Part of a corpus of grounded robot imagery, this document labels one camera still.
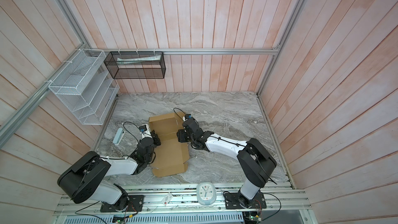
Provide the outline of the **brown cardboard box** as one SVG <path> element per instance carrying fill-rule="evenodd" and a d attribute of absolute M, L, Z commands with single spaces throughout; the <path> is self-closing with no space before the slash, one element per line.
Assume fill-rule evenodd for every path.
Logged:
<path fill-rule="evenodd" d="M 152 116 L 148 120 L 150 130 L 154 131 L 161 145 L 154 149 L 156 158 L 151 164 L 156 177 L 166 177 L 181 174 L 188 169 L 188 143 L 178 142 L 177 132 L 181 130 L 184 113 L 169 113 Z"/>

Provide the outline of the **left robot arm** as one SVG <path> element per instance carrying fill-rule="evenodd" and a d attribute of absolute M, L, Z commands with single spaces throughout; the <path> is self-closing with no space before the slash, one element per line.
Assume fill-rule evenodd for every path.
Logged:
<path fill-rule="evenodd" d="M 104 181 L 113 175 L 137 175 L 154 162 L 154 149 L 161 145 L 154 131 L 145 131 L 136 149 L 126 158 L 102 157 L 95 151 L 87 152 L 57 180 L 58 186 L 80 204 L 87 200 L 106 203 L 117 211 L 127 208 L 129 196 L 119 185 Z"/>

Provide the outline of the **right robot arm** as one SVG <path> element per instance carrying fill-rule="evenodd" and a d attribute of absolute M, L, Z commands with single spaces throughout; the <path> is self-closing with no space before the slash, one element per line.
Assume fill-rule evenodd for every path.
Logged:
<path fill-rule="evenodd" d="M 271 179 L 277 167 L 277 162 L 269 151 L 254 138 L 237 141 L 211 131 L 203 131 L 199 123 L 189 114 L 186 114 L 182 120 L 182 129 L 177 132 L 178 142 L 190 143 L 196 150 L 220 153 L 236 159 L 246 176 L 238 197 L 241 200 L 252 201 Z"/>

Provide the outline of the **light blue small device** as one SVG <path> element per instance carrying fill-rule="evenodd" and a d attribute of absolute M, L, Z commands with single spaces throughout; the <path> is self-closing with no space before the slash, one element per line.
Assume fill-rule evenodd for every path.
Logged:
<path fill-rule="evenodd" d="M 119 145 L 125 134 L 124 128 L 119 128 L 114 136 L 113 144 Z"/>

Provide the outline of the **white paper tag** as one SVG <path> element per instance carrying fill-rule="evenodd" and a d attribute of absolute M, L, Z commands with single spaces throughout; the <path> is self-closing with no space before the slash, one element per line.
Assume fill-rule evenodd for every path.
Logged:
<path fill-rule="evenodd" d="M 166 194 L 166 196 L 162 199 L 162 204 L 163 205 L 167 205 L 172 199 L 173 199 L 173 195 L 172 195 L 172 193 L 170 193 L 170 192 L 168 192 L 167 194 Z"/>

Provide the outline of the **white round clock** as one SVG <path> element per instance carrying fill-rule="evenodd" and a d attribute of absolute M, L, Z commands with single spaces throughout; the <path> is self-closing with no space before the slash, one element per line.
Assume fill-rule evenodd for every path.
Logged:
<path fill-rule="evenodd" d="M 212 205 L 217 198 L 217 191 L 213 183 L 203 182 L 197 186 L 197 201 L 201 205 Z"/>

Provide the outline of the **paper in black basket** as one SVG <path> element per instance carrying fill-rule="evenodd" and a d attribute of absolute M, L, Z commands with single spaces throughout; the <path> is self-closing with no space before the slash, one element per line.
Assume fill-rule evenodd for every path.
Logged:
<path fill-rule="evenodd" d="M 156 65 L 160 63 L 161 59 L 161 55 L 125 59 L 118 58 L 116 63 L 117 65 Z"/>

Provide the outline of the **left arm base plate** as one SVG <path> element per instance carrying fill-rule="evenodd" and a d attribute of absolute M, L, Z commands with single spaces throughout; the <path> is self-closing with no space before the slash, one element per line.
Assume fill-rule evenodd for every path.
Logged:
<path fill-rule="evenodd" d="M 122 196 L 115 204 L 103 202 L 100 208 L 101 213 L 111 212 L 141 212 L 144 203 L 144 195 Z"/>

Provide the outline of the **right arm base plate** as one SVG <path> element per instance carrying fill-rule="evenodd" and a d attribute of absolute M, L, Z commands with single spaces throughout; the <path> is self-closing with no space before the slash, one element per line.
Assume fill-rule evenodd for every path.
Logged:
<path fill-rule="evenodd" d="M 266 208 L 264 194 L 260 191 L 256 193 L 253 199 L 246 199 L 240 192 L 223 192 L 226 209 L 263 209 Z"/>

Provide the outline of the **aluminium rail front frame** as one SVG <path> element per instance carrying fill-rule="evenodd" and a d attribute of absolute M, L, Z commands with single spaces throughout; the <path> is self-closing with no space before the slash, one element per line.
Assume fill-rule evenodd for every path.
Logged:
<path fill-rule="evenodd" d="M 293 189 L 288 182 L 265 186 L 266 208 L 226 209 L 223 192 L 236 193 L 238 183 L 215 183 L 217 198 L 212 205 L 197 201 L 197 184 L 127 186 L 130 195 L 144 195 L 141 212 L 101 213 L 102 204 L 88 200 L 75 204 L 62 197 L 54 212 L 53 224 L 227 224 L 227 223 L 299 223 L 315 224 L 314 211 L 303 190 Z M 170 192 L 174 196 L 167 204 L 162 199 Z"/>

